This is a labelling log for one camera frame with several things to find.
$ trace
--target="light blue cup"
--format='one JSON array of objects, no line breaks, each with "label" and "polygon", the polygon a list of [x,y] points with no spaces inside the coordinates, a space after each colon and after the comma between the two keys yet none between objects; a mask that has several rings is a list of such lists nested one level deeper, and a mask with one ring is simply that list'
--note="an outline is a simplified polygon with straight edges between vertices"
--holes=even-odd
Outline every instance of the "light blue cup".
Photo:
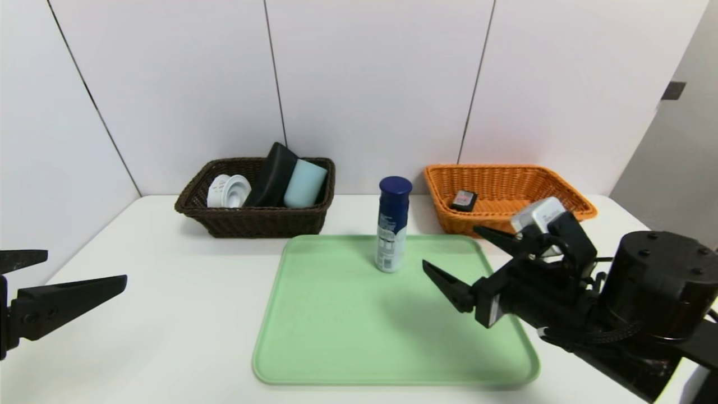
[{"label": "light blue cup", "polygon": [[326,169],[298,159],[284,193],[284,205],[287,208],[309,208],[314,205],[326,177]]}]

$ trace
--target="spray can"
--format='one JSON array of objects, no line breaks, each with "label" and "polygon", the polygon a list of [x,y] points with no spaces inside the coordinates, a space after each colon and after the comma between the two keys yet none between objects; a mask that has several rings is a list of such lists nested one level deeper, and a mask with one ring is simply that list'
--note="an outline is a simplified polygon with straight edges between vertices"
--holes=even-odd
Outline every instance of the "spray can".
[{"label": "spray can", "polygon": [[395,272],[404,258],[406,222],[409,219],[411,181],[387,177],[379,183],[379,223],[377,228],[376,267]]}]

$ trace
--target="brown wicker basket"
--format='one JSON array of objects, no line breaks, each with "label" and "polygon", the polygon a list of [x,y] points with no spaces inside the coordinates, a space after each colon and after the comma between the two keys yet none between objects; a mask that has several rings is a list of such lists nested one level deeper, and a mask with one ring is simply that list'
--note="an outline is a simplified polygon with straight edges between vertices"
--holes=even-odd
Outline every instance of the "brown wicker basket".
[{"label": "brown wicker basket", "polygon": [[[445,232],[478,237],[474,226],[514,233],[511,216],[524,206],[557,197],[579,220],[596,216],[596,208],[558,174],[537,165],[430,165],[424,170],[439,223]],[[473,211],[450,208],[459,190],[479,194]]]},{"label": "brown wicker basket", "polygon": [[327,169],[317,205],[309,208],[208,208],[207,191],[219,174],[244,175],[250,184],[256,181],[263,157],[213,160],[190,181],[179,195],[174,209],[199,221],[218,238],[289,238],[300,234],[319,234],[327,209],[334,198],[335,167],[327,158],[304,160]]}]

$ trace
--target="white table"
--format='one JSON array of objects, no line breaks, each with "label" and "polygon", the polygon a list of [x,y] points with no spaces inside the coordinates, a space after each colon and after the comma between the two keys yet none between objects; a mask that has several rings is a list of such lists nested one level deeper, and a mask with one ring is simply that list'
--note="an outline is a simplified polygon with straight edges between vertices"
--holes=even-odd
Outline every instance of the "white table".
[{"label": "white table", "polygon": [[[583,226],[599,256],[613,256],[623,234],[646,229],[609,198],[589,199],[599,215]],[[175,213],[175,200],[137,200],[51,280],[129,276],[120,296],[9,352],[2,364],[3,404],[643,402],[542,342],[525,324],[541,374],[520,390],[265,385],[254,377],[251,357],[286,240],[214,239]],[[375,234],[377,211],[377,196],[336,196],[322,233]],[[412,197],[408,233],[442,233],[430,197]],[[494,268],[508,261],[480,243]],[[682,361],[658,402],[678,403],[695,367]]]}]

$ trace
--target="green tray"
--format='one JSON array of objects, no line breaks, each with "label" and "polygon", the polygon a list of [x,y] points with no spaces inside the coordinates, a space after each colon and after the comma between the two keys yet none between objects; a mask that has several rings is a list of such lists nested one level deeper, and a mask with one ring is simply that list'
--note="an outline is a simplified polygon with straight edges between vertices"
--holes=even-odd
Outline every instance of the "green tray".
[{"label": "green tray", "polygon": [[478,244],[408,236],[403,265],[376,269],[373,236],[300,236],[284,248],[253,369],[277,385],[516,386],[539,359],[518,320],[484,329],[424,274],[426,259],[466,283],[492,271]]}]

